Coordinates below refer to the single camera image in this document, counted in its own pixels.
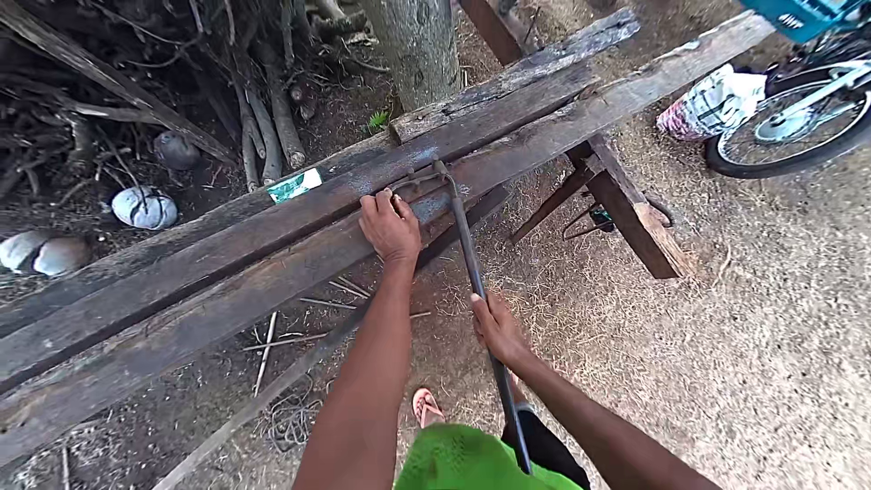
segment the pink flip-flop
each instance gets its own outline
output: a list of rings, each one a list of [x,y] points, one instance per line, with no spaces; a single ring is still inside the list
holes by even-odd
[[[432,391],[427,388],[418,388],[417,391],[415,391],[415,395],[411,399],[411,406],[415,411],[415,418],[421,428],[424,427],[423,415],[426,412],[432,412],[435,415],[440,416],[442,419],[445,419],[444,414],[438,408],[436,397],[434,397]]]

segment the green sticker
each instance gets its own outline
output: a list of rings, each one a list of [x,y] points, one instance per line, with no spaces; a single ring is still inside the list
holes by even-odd
[[[273,198],[275,204],[281,204],[288,199],[293,199],[310,189],[318,187],[321,183],[321,175],[318,174],[318,169],[312,168],[303,174],[294,175],[281,182],[274,183],[267,188],[267,192]]]

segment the bicycle tire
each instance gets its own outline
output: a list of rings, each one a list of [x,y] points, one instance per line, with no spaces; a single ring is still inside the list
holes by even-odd
[[[825,72],[807,71],[768,86],[769,96],[777,95],[803,85],[818,83],[827,79]],[[863,87],[865,97],[871,99],[871,89]],[[817,167],[830,160],[853,151],[856,147],[871,138],[871,110],[867,111],[855,124],[841,136],[825,145],[813,148],[805,153],[785,158],[780,161],[763,165],[740,165],[723,158],[719,152],[720,135],[710,138],[705,143],[705,160],[708,168],[718,174],[735,179],[766,179],[778,175],[793,174]]]

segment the bicycle wheel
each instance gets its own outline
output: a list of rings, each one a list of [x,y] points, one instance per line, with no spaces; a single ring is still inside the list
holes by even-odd
[[[772,95],[750,119],[706,142],[708,166],[736,179],[764,179],[815,167],[866,141],[871,136],[871,92],[865,88],[838,91],[778,126],[770,123],[774,114],[828,83],[819,77],[808,73],[771,85]]]

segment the weathered wooden plank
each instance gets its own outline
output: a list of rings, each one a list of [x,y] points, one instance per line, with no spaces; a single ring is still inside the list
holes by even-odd
[[[546,46],[527,58],[520,59],[486,82],[403,114],[390,122],[390,130],[397,141],[411,141],[434,127],[448,124],[451,120],[474,111],[481,104],[499,99],[549,76],[556,70],[581,63],[605,48],[627,39],[638,32],[639,27],[631,10],[618,10],[568,36],[564,41]]]
[[[313,233],[409,168],[452,161],[553,112],[594,80],[586,67],[558,71],[12,332],[0,340],[0,392]]]
[[[665,231],[653,207],[626,176],[602,135],[591,137],[590,145],[595,154],[584,164],[596,176],[587,183],[587,189],[611,215],[635,255],[657,279],[690,274],[692,261],[672,234]]]
[[[467,158],[464,166],[484,163],[475,155]],[[495,172],[476,174],[469,182],[474,190],[468,201],[503,181],[503,174],[525,169],[520,160],[499,163],[491,162]],[[434,180],[427,182],[420,192],[437,185]],[[449,194],[439,187],[411,206],[420,222],[427,224],[448,211]],[[246,328],[264,311],[371,256],[373,250],[360,231],[358,217],[359,211],[352,213],[19,386],[0,401],[0,466],[57,437],[208,344]]]
[[[460,6],[502,66],[523,57],[520,44],[505,27],[487,0],[460,0]]]
[[[332,180],[393,148],[395,145],[390,135],[381,132],[288,177],[317,168],[324,181]],[[266,189],[258,189],[218,206],[196,220],[169,228],[96,261],[72,276],[57,279],[37,292],[0,307],[0,338],[273,205]]]
[[[211,134],[179,116],[177,112],[160,102],[158,98],[148,93],[136,82],[90,54],[71,38],[55,31],[32,16],[15,0],[0,0],[0,22],[87,78],[130,102],[137,109],[154,117],[164,126],[184,134],[193,144],[218,160],[230,164],[235,162],[235,155]]]
[[[493,182],[543,164],[772,32],[762,17],[742,14],[630,77],[461,158],[452,166],[453,175],[469,189],[469,198],[481,195]],[[422,221],[431,220],[446,210],[446,197],[436,191],[416,201],[415,211]],[[355,257],[370,254],[353,224],[353,216],[338,221],[20,386],[0,400],[0,465],[57,437],[205,345],[246,327],[294,291],[333,275]]]

